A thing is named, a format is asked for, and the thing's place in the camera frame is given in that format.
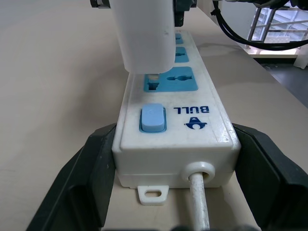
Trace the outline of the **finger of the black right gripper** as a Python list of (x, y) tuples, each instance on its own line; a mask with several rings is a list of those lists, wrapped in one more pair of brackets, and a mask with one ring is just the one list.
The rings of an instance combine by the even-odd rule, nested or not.
[(190, 8), (196, 8), (196, 0), (173, 0), (174, 26), (181, 27), (184, 23), (184, 13)]
[(110, 9), (109, 0), (90, 0), (92, 8)]

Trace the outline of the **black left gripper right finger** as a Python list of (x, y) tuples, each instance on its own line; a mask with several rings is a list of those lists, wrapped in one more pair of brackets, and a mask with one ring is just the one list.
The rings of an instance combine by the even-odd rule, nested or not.
[(306, 231), (307, 173), (265, 133), (233, 127), (241, 143), (236, 178), (257, 225), (263, 231)]

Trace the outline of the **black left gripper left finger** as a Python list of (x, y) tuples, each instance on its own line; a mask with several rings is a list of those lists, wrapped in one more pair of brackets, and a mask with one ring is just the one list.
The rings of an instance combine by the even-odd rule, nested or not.
[(105, 225), (116, 166), (116, 125), (95, 130), (58, 173), (29, 231), (99, 231)]

